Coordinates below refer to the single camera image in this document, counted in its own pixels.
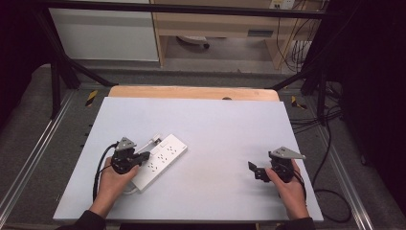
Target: power strip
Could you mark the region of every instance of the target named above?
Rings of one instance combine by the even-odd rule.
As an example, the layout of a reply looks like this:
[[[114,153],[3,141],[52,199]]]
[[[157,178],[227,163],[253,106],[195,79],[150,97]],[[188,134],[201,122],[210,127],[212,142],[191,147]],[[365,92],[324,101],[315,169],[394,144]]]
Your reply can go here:
[[[148,161],[138,170],[132,183],[142,192],[154,182],[173,162],[188,150],[188,147],[173,134],[165,138],[150,151]]]

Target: metal rail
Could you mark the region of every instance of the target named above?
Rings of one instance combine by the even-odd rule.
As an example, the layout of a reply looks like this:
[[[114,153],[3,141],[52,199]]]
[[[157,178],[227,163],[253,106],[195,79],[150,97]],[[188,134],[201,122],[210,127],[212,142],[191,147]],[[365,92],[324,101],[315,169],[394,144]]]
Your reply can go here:
[[[316,102],[314,99],[309,99],[305,97],[306,104],[310,108],[310,112],[313,116],[316,116]],[[319,132],[323,137],[323,142],[327,146],[328,143],[328,132],[326,127],[318,126]],[[337,179],[340,183],[343,194],[347,199],[347,202],[350,204],[352,210],[352,216],[354,217],[358,228],[361,230],[373,230],[373,225],[370,220],[370,216],[365,210],[364,204],[362,203],[361,198],[359,197],[354,185],[352,184],[351,178],[347,173],[346,168],[344,167],[340,156],[337,152],[337,149],[331,143],[329,151],[329,161],[332,168],[335,171]]]
[[[142,3],[112,3],[112,2],[89,2],[89,1],[58,1],[36,0],[33,2],[44,8],[75,9],[93,11],[114,12],[175,12],[196,14],[219,14],[258,17],[280,18],[310,18],[310,19],[333,19],[341,17],[339,12],[324,11],[284,11],[273,9],[250,9],[232,7],[190,6],[190,5],[165,5],[165,4],[142,4]]]
[[[58,128],[60,122],[62,121],[70,102],[75,94],[74,90],[68,92],[62,102],[62,108],[56,117],[49,122],[38,142],[36,143],[33,151],[28,157],[26,163],[21,169],[18,176],[15,178],[14,182],[10,186],[7,194],[4,196],[3,200],[0,203],[0,229],[3,228],[3,225],[6,223],[7,218],[9,217],[12,208],[17,202],[18,198],[21,196],[24,191],[25,186],[30,180],[31,175],[33,174],[36,165],[38,164],[41,156],[43,155],[45,149],[48,147],[56,129]]]

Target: table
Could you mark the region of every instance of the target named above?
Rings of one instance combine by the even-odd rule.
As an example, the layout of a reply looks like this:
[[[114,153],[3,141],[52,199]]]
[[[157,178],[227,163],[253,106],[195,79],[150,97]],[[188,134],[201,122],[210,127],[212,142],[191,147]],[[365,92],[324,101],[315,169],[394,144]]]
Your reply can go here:
[[[199,92],[194,97],[200,99],[191,99],[194,90]],[[215,93],[201,94],[211,90],[219,98],[240,97],[240,101],[213,100]],[[243,99],[241,92],[249,91],[276,97],[248,101],[254,97],[247,94]],[[181,99],[182,92],[189,95]],[[117,97],[123,93],[129,98]],[[164,95],[177,98],[157,98]],[[141,194],[122,195],[107,219],[120,222],[287,219],[274,185],[255,180],[247,164],[252,161],[258,166],[270,166],[267,152],[280,146],[299,151],[284,105],[278,100],[274,91],[262,89],[113,87],[102,103],[54,219],[77,219],[91,205],[93,178],[105,148],[123,136],[142,146],[157,132],[164,137],[174,134],[189,150]],[[323,217],[304,163],[302,160],[297,163],[307,189],[309,213],[315,221],[321,221]]]

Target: human hand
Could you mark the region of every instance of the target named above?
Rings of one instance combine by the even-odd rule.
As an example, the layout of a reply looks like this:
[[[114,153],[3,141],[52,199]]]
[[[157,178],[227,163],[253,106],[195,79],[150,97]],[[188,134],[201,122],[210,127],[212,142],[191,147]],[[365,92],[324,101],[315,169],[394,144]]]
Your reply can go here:
[[[293,169],[300,173],[300,169],[294,160],[292,160],[292,164]],[[304,190],[299,180],[294,176],[289,183],[284,183],[272,169],[266,168],[265,171],[269,179],[277,187],[289,219],[308,218]]]
[[[126,184],[137,174],[139,166],[133,167],[128,173],[118,174],[111,167],[111,157],[107,157],[104,167],[108,168],[101,172],[99,193],[89,210],[105,219]]]

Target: black sleeve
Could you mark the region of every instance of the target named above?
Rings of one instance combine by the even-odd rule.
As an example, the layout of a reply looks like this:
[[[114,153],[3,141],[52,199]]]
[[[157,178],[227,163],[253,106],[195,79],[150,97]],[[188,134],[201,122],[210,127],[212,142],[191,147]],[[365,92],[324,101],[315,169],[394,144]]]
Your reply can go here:
[[[313,218],[299,218],[290,220],[277,227],[277,230],[314,230]]]
[[[87,210],[74,225],[61,226],[56,230],[103,230],[104,228],[104,218]]]

